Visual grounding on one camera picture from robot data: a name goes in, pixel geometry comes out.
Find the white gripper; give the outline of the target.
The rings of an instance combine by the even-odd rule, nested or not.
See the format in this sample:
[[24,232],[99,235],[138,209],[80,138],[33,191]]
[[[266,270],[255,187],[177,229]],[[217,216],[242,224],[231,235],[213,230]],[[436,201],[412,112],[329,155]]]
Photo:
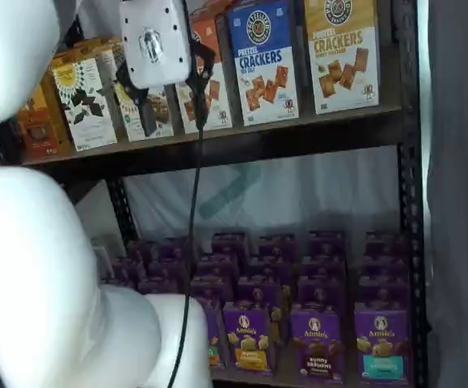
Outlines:
[[183,2],[123,1],[120,21],[126,61],[116,71],[115,93],[128,138],[149,138],[157,129],[148,88],[186,79],[196,128],[203,131],[209,115],[205,89],[215,52],[189,38]]

